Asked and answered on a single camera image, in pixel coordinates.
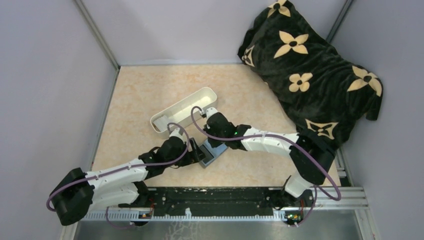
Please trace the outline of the dark credit card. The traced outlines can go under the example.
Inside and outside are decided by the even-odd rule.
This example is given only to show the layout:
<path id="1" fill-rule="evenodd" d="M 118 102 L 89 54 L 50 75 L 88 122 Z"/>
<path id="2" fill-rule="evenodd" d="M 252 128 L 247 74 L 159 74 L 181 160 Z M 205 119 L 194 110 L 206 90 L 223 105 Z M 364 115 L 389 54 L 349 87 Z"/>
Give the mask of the dark credit card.
<path id="1" fill-rule="evenodd" d="M 205 146 L 201 146 L 200 150 L 202 152 L 200 163 L 206 168 L 215 160 L 215 157 Z"/>

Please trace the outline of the white plastic tray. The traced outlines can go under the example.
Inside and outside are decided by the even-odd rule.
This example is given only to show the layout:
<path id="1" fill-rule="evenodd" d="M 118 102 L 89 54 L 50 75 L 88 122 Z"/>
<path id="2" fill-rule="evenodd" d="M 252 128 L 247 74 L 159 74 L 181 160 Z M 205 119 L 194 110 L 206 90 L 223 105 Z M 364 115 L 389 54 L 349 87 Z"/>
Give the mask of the white plastic tray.
<path id="1" fill-rule="evenodd" d="M 191 119 L 191 109 L 193 107 L 197 106 L 202 109 L 207 109 L 210 107 L 215 108 L 217 106 L 217 103 L 217 94 L 209 87 L 202 87 L 199 90 L 188 95 L 187 97 L 181 99 L 180 101 L 154 114 L 150 118 L 149 123 L 153 130 L 161 138 L 165 138 L 168 136 L 168 130 L 158 132 L 153 125 L 154 120 L 161 116 L 167 116 L 171 120 L 170 123 L 177 123 L 183 128 L 186 128 L 187 126 L 193 123 Z"/>

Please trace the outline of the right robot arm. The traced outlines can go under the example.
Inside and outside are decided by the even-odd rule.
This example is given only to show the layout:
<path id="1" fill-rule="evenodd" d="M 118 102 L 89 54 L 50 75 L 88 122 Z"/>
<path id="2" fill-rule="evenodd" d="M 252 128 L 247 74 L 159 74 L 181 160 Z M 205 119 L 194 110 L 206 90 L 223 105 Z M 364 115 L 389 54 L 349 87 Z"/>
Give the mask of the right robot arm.
<path id="1" fill-rule="evenodd" d="M 275 133 L 246 124 L 235 126 L 214 107 L 208 108 L 203 116 L 203 131 L 214 148 L 224 144 L 233 150 L 265 152 L 292 160 L 296 172 L 288 178 L 281 193 L 287 206 L 295 206 L 305 190 L 324 183 L 336 156 L 333 148 L 310 129 Z"/>

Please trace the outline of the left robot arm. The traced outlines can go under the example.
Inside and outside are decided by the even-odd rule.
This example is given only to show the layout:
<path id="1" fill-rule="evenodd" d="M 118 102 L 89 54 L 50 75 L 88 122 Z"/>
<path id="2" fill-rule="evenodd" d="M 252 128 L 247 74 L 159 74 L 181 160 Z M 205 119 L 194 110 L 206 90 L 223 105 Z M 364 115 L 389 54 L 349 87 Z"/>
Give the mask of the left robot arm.
<path id="1" fill-rule="evenodd" d="M 50 193 L 46 206 L 56 212 L 63 226 L 112 206 L 152 207 L 154 200 L 145 180 L 163 174 L 166 168 L 185 167 L 205 157 L 193 138 L 185 141 L 171 136 L 125 164 L 99 171 L 72 169 Z"/>

